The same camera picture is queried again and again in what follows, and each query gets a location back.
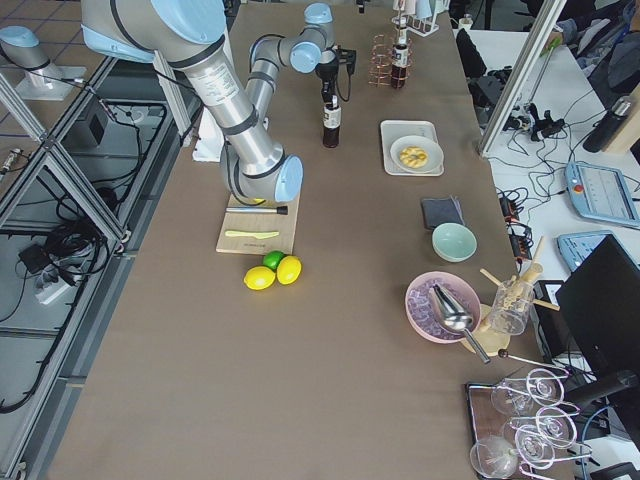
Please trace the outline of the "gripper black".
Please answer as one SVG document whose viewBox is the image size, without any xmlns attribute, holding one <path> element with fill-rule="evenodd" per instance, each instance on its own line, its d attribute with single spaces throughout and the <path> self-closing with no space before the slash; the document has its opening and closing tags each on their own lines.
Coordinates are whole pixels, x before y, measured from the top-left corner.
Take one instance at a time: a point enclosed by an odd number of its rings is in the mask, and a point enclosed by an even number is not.
<svg viewBox="0 0 640 480">
<path fill-rule="evenodd" d="M 321 60 L 315 67 L 315 74 L 322 80 L 321 96 L 325 106 L 333 106 L 334 81 L 337 80 L 339 67 L 345 65 L 347 74 L 351 76 L 355 73 L 356 59 L 355 50 L 340 46 L 325 50 L 321 54 Z"/>
</svg>

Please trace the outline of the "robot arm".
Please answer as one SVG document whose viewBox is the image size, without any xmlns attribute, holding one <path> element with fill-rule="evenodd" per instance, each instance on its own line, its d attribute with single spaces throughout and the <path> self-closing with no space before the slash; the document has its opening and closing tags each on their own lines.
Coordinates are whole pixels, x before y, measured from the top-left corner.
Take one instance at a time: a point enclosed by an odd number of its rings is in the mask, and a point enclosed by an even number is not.
<svg viewBox="0 0 640 480">
<path fill-rule="evenodd" d="M 62 69 L 50 59 L 30 29 L 3 27 L 1 55 L 24 72 L 24 79 L 16 87 L 22 99 L 62 101 L 69 93 L 71 87 L 62 82 Z"/>
<path fill-rule="evenodd" d="M 172 69 L 186 75 L 237 154 L 225 164 L 232 192 L 275 202 L 298 196 L 302 162 L 271 139 L 263 119 L 281 68 L 310 73 L 335 61 L 329 5 L 308 5 L 299 35 L 257 42 L 245 84 L 224 52 L 226 16 L 220 1 L 84 1 L 81 13 L 90 49 L 140 63 L 162 54 Z"/>
</svg>

